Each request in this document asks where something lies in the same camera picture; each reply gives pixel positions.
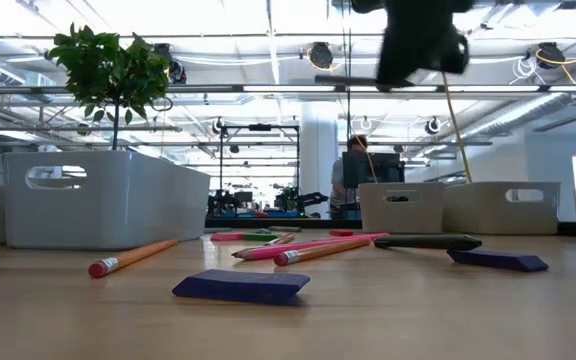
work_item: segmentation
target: orange pencil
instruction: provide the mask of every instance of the orange pencil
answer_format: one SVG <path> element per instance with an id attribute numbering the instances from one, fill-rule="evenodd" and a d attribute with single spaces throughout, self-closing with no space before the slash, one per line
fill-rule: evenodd
<path id="1" fill-rule="evenodd" d="M 105 258 L 90 265 L 88 268 L 88 274 L 97 279 L 175 245 L 177 245 L 176 240 L 160 241 L 123 252 L 114 257 Z"/>
<path id="2" fill-rule="evenodd" d="M 323 246 L 316 246 L 309 249 L 303 250 L 290 250 L 283 252 L 274 257 L 274 261 L 276 265 L 279 266 L 286 266 L 306 260 L 316 259 L 322 256 L 335 254 L 338 252 L 346 251 L 355 249 L 358 247 L 366 246 L 370 244 L 372 240 L 369 239 L 362 239 L 362 240 L 354 240 L 354 241 L 347 241 L 344 243 L 333 244 L 333 245 L 323 245 Z"/>
<path id="3" fill-rule="evenodd" d="M 291 242 L 293 240 L 295 240 L 295 234 L 290 233 L 290 234 L 286 234 L 280 238 L 277 238 L 275 240 L 268 241 L 267 243 L 264 244 L 264 246 L 288 244 L 289 242 Z"/>

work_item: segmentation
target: pink object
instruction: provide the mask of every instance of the pink object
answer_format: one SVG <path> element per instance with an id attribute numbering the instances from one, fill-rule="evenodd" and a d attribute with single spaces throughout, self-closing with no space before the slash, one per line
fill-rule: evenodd
<path id="1" fill-rule="evenodd" d="M 243 240 L 246 233 L 216 233 L 210 237 L 212 241 L 236 241 Z"/>
<path id="2" fill-rule="evenodd" d="M 346 241 L 353 241 L 353 240 L 364 240 L 370 239 L 374 240 L 378 237 L 389 236 L 388 233 L 378 233 L 378 234 L 365 234 L 365 235 L 354 235 L 354 236 L 344 236 L 344 237 L 336 237 L 330 239 L 321 239 L 316 241 L 311 241 L 307 243 L 300 243 L 300 244 L 288 244 L 288 245 L 275 245 L 275 246 L 264 246 L 259 247 L 252 250 L 252 254 L 246 254 L 243 256 L 235 256 L 240 257 L 244 260 L 263 260 L 263 259 L 271 259 L 276 255 L 283 253 L 284 251 L 290 250 L 300 250 L 300 249 L 308 249 L 315 246 L 322 246 L 322 245 L 334 245 L 343 243 Z"/>

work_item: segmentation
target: ceiling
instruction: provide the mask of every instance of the ceiling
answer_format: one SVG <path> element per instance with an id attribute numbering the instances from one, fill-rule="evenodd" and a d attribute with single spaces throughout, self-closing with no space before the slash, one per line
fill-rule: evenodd
<path id="1" fill-rule="evenodd" d="M 326 0 L 272 0 L 269 3 L 270 13 L 267 12 L 267 0 L 0 0 L 0 63 L 15 70 L 41 73 L 56 85 L 63 84 L 66 80 L 64 70 L 41 56 L 52 47 L 54 34 L 67 32 L 75 22 L 77 26 L 88 25 L 95 32 L 125 35 L 122 39 L 125 44 L 132 41 L 130 34 L 133 32 L 149 42 L 170 43 L 173 55 L 186 69 L 188 84 L 313 84 L 315 75 L 330 74 L 330 71 L 313 68 L 303 58 L 315 41 L 329 43 L 335 65 L 339 65 L 332 71 L 334 74 L 342 75 L 350 69 L 353 76 L 374 76 L 381 32 L 386 24 L 384 11 L 342 16 Z M 29 10 L 28 5 L 36 6 L 38 12 Z M 568 60 L 576 59 L 576 10 L 553 9 L 542 7 L 535 11 L 535 8 L 514 6 L 507 9 L 510 11 L 504 17 L 491 21 L 489 30 L 482 30 L 480 24 L 491 14 L 491 6 L 479 6 L 466 14 L 456 14 L 455 26 L 469 34 L 472 61 L 465 74 L 449 75 L 449 83 L 522 85 L 567 81 L 561 68 L 538 69 L 526 79 L 517 76 L 520 57 L 526 52 L 534 53 L 540 42 L 556 42 Z M 344 49 L 350 45 L 352 58 L 348 59 Z M 568 70 L 574 74 L 576 63 Z M 437 73 L 423 70 L 413 74 L 410 80 L 418 85 L 442 82 Z M 207 101 L 203 93 L 171 97 L 183 105 L 176 105 L 164 113 L 149 110 L 149 117 L 157 115 L 159 125 L 173 126 L 180 131 L 123 132 L 122 138 L 142 142 L 215 141 L 211 125 L 219 117 L 231 125 L 298 124 L 301 103 L 307 100 L 289 94 L 275 97 L 209 94 Z M 450 116 L 445 99 L 424 98 L 421 94 L 396 98 L 380 94 L 352 95 L 351 99 L 353 130 L 369 134 L 371 140 L 424 139 L 427 120 L 437 117 L 447 122 Z M 54 127 L 88 122 L 82 108 L 72 107 L 74 104 L 66 106 L 72 102 L 68 96 L 55 98 L 55 104 L 63 106 L 53 104 L 43 110 L 28 105 L 30 103 L 24 104 L 25 100 L 19 96 L 0 96 L 0 107 L 17 114 L 15 123 L 27 122 L 25 126 L 39 124 L 40 116 L 44 120 L 51 118 L 49 126 Z M 331 117 L 339 119 L 340 140 L 343 140 L 346 135 L 345 94 L 327 101 L 340 104 L 339 112 Z M 508 102 L 503 97 L 458 98 L 453 106 L 460 126 L 466 126 Z M 3 125 L 11 121 L 5 117 L 0 120 Z M 132 124 L 147 125 L 152 124 L 145 121 Z M 288 138 L 279 131 L 263 137 L 244 133 L 231 141 L 286 141 Z M 73 132 L 61 134 L 64 139 L 75 142 L 107 141 L 111 135 L 109 132 L 90 136 Z M 55 136 L 55 133 L 39 135 L 45 138 Z M 208 155 L 216 151 L 215 147 L 208 151 L 188 146 L 142 146 L 140 149 L 181 163 L 216 163 Z M 391 149 L 377 148 L 378 151 Z M 291 146 L 253 146 L 242 149 L 237 156 L 294 156 L 294 151 Z"/>

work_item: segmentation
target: white column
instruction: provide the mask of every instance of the white column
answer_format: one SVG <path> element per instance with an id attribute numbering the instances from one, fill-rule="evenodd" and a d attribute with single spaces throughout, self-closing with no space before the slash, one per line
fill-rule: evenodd
<path id="1" fill-rule="evenodd" d="M 299 186 L 302 194 L 320 192 L 330 196 L 332 166 L 338 158 L 337 117 L 339 105 L 334 102 L 306 102 L 301 107 L 301 151 Z M 306 208 L 330 219 L 328 203 Z"/>

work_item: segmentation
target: desk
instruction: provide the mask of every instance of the desk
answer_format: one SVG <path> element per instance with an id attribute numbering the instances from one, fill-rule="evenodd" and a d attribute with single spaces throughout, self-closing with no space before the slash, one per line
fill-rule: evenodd
<path id="1" fill-rule="evenodd" d="M 171 295 L 204 269 L 274 271 L 204 237 L 99 280 L 102 253 L 0 248 L 0 359 L 576 359 L 576 238 L 481 237 L 551 267 L 533 274 L 362 248 L 278 270 L 312 280 L 272 307 Z"/>

